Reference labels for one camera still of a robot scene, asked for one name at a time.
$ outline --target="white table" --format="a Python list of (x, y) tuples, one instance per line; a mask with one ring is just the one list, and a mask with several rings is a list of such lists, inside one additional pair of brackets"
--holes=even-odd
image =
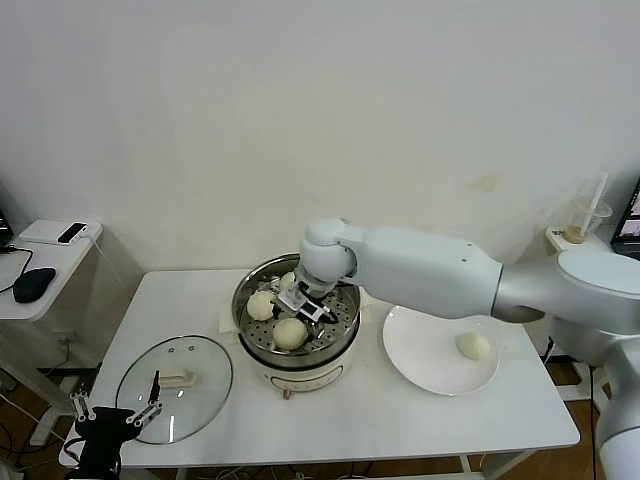
[[(97, 225), (94, 239), (102, 233)], [(28, 270), (51, 267), (56, 269), (56, 276), (48, 285), (44, 295), (32, 303), (17, 303), (13, 293), (8, 290), (0, 293), (0, 324), (2, 322), (29, 323), (41, 319), (58, 297), (71, 275), (91, 249), (92, 240), (81, 238), (73, 245), (47, 245), (44, 243), (25, 242), (16, 236), (13, 242), (17, 248), (33, 251)], [(0, 255), (0, 288), (13, 284), (27, 258), (26, 252), (13, 252)], [(70, 413), (69, 398), (48, 378), (36, 369), (28, 352), (20, 350), (0, 335), (0, 366), (13, 375), (36, 395), (52, 405), (52, 409), (42, 417), (43, 424), (53, 425), (61, 413)], [(46, 443), (48, 431), (37, 429), (32, 437), (32, 445)]]
[[(580, 438), (522, 326), (500, 324), (496, 330), (502, 364), (490, 385), (472, 395), (445, 397), (421, 390), (395, 370), (381, 340), (391, 305), (370, 297), (350, 370), (326, 388), (285, 401), (258, 378), (237, 340), (219, 333), (220, 306), (230, 302), (243, 273), (145, 275), (106, 354), (93, 404), (114, 406), (118, 384), (132, 362), (178, 335), (204, 335), (225, 345), (234, 379), (225, 406), (209, 425), (172, 445), (125, 444), (125, 468), (517, 452), (485, 462), (486, 478), (497, 478), (536, 449), (574, 445)], [(75, 436), (72, 430), (70, 438)], [(74, 465), (63, 452), (59, 460)]]

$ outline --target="white plate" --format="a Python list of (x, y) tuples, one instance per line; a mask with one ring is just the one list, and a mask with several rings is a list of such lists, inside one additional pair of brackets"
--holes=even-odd
[[(500, 352), (493, 325), (490, 317), (448, 320), (393, 307), (384, 322), (384, 347), (400, 373), (419, 387), (441, 395), (464, 395), (484, 387), (498, 371)], [(460, 353), (456, 337), (470, 331), (491, 342), (488, 358), (470, 360)]]

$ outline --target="white wall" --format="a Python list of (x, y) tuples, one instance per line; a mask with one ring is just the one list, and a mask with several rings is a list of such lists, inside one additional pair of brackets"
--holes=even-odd
[(640, 174), (639, 5), (5, 0), (5, 208), (99, 220), (143, 270), (252, 265), (327, 215), (513, 261)]

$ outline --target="computer mouse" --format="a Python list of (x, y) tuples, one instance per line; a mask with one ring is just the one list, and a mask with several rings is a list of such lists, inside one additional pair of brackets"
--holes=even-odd
[(39, 299), (56, 276), (55, 268), (36, 268), (20, 275), (13, 284), (13, 298), (18, 303)]

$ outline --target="steamed bun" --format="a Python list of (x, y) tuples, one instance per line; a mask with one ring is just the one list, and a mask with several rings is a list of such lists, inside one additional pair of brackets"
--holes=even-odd
[(276, 296), (271, 292), (256, 292), (249, 297), (247, 312), (254, 320), (264, 322), (273, 317), (273, 301)]
[(280, 291), (284, 292), (289, 290), (289, 287), (296, 281), (296, 276), (293, 272), (285, 273), (280, 279)]
[(283, 318), (273, 329), (273, 341), (280, 350), (295, 350), (307, 339), (307, 327), (297, 318)]
[(491, 355), (493, 349), (487, 337), (476, 332), (469, 332), (456, 337), (456, 347), (465, 357), (471, 360), (483, 360)]

